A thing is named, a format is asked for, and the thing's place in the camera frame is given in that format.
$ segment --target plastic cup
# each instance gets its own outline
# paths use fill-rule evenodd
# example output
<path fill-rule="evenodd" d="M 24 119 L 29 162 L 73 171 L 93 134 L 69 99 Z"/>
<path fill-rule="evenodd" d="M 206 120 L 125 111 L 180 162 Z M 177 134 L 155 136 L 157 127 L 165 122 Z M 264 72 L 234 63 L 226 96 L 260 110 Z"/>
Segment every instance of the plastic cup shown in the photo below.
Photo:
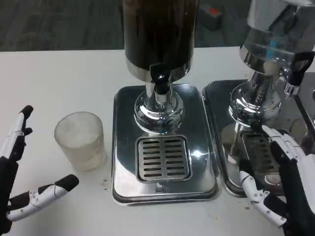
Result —
<path fill-rule="evenodd" d="M 104 163 L 104 132 L 99 117 L 89 112 L 75 112 L 60 120 L 55 139 L 73 167 L 90 171 Z"/>

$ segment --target chrome base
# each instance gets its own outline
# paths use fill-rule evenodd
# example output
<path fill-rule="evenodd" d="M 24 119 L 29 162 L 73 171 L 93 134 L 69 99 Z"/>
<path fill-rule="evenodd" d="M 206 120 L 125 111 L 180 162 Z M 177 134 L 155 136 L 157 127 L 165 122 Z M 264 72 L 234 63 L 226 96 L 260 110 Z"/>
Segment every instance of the chrome base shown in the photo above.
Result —
<path fill-rule="evenodd" d="M 273 92 L 272 98 L 264 102 L 250 103 L 246 100 L 245 93 L 248 89 L 248 82 L 238 85 L 231 94 L 231 104 L 229 113 L 232 118 L 239 124 L 250 127 L 252 122 L 262 120 L 263 124 L 270 124 L 278 116 L 281 106 L 281 100 L 276 91 Z"/>
<path fill-rule="evenodd" d="M 181 97 L 185 107 L 182 124 L 167 135 L 152 135 L 141 129 L 133 117 L 134 104 L 144 91 L 144 86 L 125 87 L 115 97 L 112 150 L 114 201 L 128 206 L 207 201 L 214 198 L 220 190 L 217 183 L 218 172 L 200 93 L 192 85 L 174 85 L 174 92 Z M 181 143 L 177 147 L 180 148 L 181 157 L 173 153 L 179 149 L 174 150 L 169 145 L 152 143 L 149 146 L 154 146 L 154 153 L 143 151 L 143 145 L 148 145 L 150 141 L 159 141 L 160 144 L 163 140 L 177 139 Z M 148 156 L 154 156 L 158 160 L 154 161 L 156 166 L 153 170 L 144 168 L 147 166 L 145 159 L 146 162 L 154 160 L 148 160 Z M 179 158 L 181 160 L 178 161 L 182 162 L 170 163 L 169 158 L 171 161 Z M 183 171 L 168 168 L 179 166 L 184 167 Z M 155 175 L 147 175 L 150 171 L 154 171 Z"/>
<path fill-rule="evenodd" d="M 172 92 L 168 108 L 152 110 L 147 106 L 147 94 L 140 94 L 134 105 L 134 118 L 141 129 L 152 134 L 167 134 L 177 129 L 184 117 L 180 96 Z"/>
<path fill-rule="evenodd" d="M 315 117 L 315 103 L 312 100 L 312 88 L 314 88 L 314 73 L 306 73 L 302 86 L 300 88 L 300 97 L 304 97 L 306 109 L 312 111 L 312 118 Z M 244 131 L 250 130 L 248 127 L 236 124 L 228 112 L 230 106 L 231 93 L 236 87 L 246 82 L 246 80 L 234 81 L 215 81 L 210 83 L 203 90 L 204 101 L 208 121 L 210 125 L 210 134 L 212 139 L 216 140 L 213 145 L 215 155 L 220 160 L 220 171 L 225 182 L 227 190 L 237 197 L 244 197 L 244 191 L 241 187 L 239 178 L 238 160 L 248 158 L 244 150 L 244 142 L 240 134 Z M 310 137 L 310 133 L 302 119 L 301 113 L 294 101 L 285 100 L 283 92 L 284 82 L 279 81 L 275 87 L 275 91 L 281 100 L 281 109 L 270 124 L 272 128 L 282 129 L 288 132 L 306 153 L 314 151 L 314 143 Z M 260 173 L 260 181 L 267 189 L 275 194 L 281 195 L 282 188 L 277 182 L 277 177 L 273 176 L 270 181 L 270 176 L 262 175 Z"/>

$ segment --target stainless steel tray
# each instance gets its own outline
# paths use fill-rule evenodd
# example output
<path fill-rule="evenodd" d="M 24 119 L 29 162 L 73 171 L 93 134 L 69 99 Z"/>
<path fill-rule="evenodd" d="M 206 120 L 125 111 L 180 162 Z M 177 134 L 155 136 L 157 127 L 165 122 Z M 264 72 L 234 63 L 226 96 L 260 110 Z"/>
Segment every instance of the stainless steel tray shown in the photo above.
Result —
<path fill-rule="evenodd" d="M 207 85 L 203 90 L 206 113 L 208 117 L 210 134 L 213 143 L 214 154 L 219 160 L 221 176 L 225 182 L 226 189 L 234 196 L 244 197 L 244 191 L 239 182 L 238 167 L 231 168 L 227 165 L 227 157 L 224 153 L 221 133 L 228 125 L 233 125 L 235 121 L 228 112 L 230 104 L 230 95 L 233 89 L 246 80 L 231 81 L 214 81 Z M 312 140 L 312 132 L 306 128 L 304 119 L 302 118 L 299 107 L 295 99 L 286 101 L 283 93 L 284 82 L 278 81 L 276 91 L 278 92 L 282 104 L 278 118 L 272 125 L 272 128 L 283 129 L 287 131 L 300 145 L 306 153 L 314 153 L 314 142 Z M 306 110 L 305 116 L 309 117 L 310 122 L 314 125 L 315 118 L 315 73 L 306 73 L 300 88 L 300 95 L 297 98 L 301 101 L 302 106 Z"/>

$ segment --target white table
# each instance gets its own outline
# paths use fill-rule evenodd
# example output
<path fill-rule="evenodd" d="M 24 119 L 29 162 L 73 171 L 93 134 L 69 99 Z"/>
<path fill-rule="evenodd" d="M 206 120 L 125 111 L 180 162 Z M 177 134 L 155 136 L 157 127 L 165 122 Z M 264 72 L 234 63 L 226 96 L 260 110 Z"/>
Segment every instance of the white table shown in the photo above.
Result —
<path fill-rule="evenodd" d="M 214 80 L 250 75 L 238 47 L 203 48 L 195 50 L 192 70 L 180 83 L 201 91 Z M 40 213 L 14 223 L 9 235 L 283 235 L 247 199 L 231 197 L 225 190 L 203 203 L 121 207 L 112 201 L 103 180 L 110 183 L 113 99 L 120 88 L 143 84 L 129 74 L 123 51 L 0 53 L 0 76 L 0 142 L 17 113 L 27 104 L 34 107 L 28 120 L 34 133 L 27 137 L 12 196 L 74 172 L 54 140 L 55 125 L 67 114 L 89 111 L 99 116 L 108 155 L 104 167 L 75 173 L 78 187 Z"/>

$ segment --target floor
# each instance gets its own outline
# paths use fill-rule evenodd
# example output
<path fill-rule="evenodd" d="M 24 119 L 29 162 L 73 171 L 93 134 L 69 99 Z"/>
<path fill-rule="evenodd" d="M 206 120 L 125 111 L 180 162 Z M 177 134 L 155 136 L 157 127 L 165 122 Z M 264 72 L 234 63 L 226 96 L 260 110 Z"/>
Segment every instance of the floor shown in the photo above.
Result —
<path fill-rule="evenodd" d="M 0 51 L 123 49 L 122 0 L 0 0 Z M 251 0 L 200 0 L 220 29 L 196 26 L 196 47 L 239 46 Z"/>

